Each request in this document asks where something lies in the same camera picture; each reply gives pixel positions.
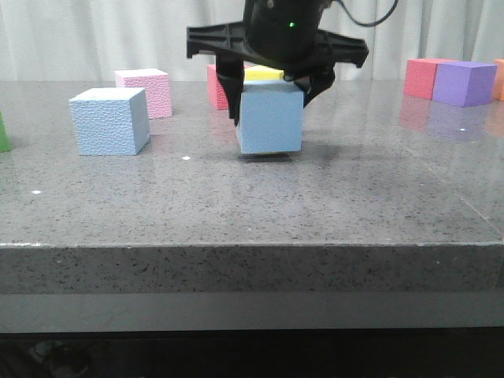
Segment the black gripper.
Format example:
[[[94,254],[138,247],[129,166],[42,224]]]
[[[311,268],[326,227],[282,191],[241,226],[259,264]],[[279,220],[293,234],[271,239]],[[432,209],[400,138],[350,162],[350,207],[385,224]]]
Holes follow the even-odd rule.
[[[369,54],[364,40],[319,28],[329,5],[329,1],[247,1],[241,21],[187,29],[187,57],[216,56],[217,78],[235,126],[243,61],[285,71],[283,78],[304,93],[304,107],[333,85],[334,64],[363,66]]]

